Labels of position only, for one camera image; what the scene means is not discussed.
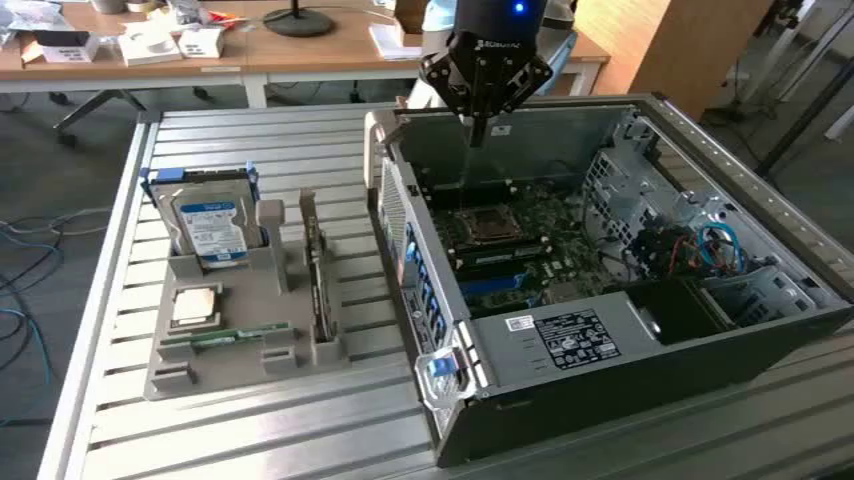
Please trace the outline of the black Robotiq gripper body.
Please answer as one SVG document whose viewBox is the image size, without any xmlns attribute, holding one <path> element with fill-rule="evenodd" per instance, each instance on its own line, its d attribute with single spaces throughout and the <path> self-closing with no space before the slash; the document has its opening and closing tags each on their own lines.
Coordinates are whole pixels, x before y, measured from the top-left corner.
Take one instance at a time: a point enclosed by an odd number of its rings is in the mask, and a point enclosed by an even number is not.
<svg viewBox="0 0 854 480">
<path fill-rule="evenodd" d="M 537 55 L 544 10 L 543 1 L 457 2 L 448 49 L 471 54 L 481 67 L 507 55 Z"/>
</svg>

